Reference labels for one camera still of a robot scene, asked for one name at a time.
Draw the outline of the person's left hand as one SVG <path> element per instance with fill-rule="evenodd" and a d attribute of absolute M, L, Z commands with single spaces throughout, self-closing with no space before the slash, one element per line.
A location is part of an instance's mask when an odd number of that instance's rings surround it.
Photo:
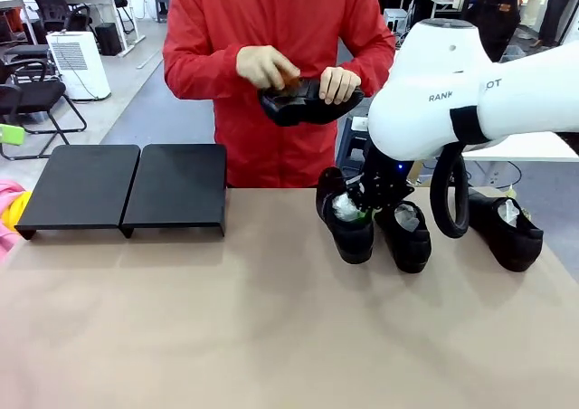
<path fill-rule="evenodd" d="M 361 79 L 342 67 L 327 67 L 320 76 L 319 97 L 327 104 L 339 105 L 348 101 L 360 86 Z"/>

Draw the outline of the person's right hand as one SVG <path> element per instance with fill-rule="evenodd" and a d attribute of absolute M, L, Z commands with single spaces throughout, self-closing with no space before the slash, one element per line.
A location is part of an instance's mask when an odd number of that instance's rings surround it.
<path fill-rule="evenodd" d="M 300 76 L 299 68 L 270 45 L 242 47 L 236 56 L 236 72 L 258 89 L 283 90 Z"/>

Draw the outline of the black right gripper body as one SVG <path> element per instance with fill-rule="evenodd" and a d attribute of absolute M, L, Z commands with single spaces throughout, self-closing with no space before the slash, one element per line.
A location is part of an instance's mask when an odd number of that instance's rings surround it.
<path fill-rule="evenodd" d="M 413 161 L 399 161 L 369 148 L 361 171 L 360 191 L 363 209 L 380 210 L 397 205 L 412 191 L 407 177 Z"/>

